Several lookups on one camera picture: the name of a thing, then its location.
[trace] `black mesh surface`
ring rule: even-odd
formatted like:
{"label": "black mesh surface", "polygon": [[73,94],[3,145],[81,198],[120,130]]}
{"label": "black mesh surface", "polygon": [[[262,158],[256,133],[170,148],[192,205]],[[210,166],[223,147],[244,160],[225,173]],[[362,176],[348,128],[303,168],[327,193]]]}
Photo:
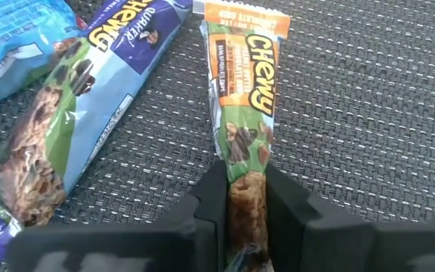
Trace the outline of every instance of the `black mesh surface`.
{"label": "black mesh surface", "polygon": [[[100,5],[69,3],[86,21]],[[435,221],[435,0],[250,3],[292,15],[273,164],[367,220]],[[217,159],[198,25],[185,23],[53,224],[151,222]],[[0,103],[0,143],[33,95]]]}

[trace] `table surface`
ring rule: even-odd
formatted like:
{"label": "table surface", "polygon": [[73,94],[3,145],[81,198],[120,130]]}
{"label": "table surface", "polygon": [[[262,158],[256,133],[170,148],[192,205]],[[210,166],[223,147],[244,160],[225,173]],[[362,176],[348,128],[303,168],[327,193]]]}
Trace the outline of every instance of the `table surface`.
{"label": "table surface", "polygon": [[[68,2],[87,22],[101,5]],[[272,163],[366,220],[435,221],[435,0],[245,2],[292,15]],[[186,21],[52,224],[150,223],[218,159],[198,25]],[[0,143],[33,96],[0,102]]]}

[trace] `quaker chewy bar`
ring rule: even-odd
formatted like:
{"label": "quaker chewy bar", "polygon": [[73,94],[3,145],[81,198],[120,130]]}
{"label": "quaker chewy bar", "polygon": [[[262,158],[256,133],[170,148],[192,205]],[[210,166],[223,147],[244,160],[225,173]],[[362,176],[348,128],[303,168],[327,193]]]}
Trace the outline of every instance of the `quaker chewy bar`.
{"label": "quaker chewy bar", "polygon": [[290,18],[232,2],[194,2],[204,14],[209,103],[218,154],[227,163],[229,271],[266,269],[266,180],[273,143],[279,40]]}
{"label": "quaker chewy bar", "polygon": [[106,1],[0,150],[0,258],[21,227],[46,224],[133,101],[190,0]]}
{"label": "quaker chewy bar", "polygon": [[51,71],[84,25],[64,0],[0,0],[0,100]]}

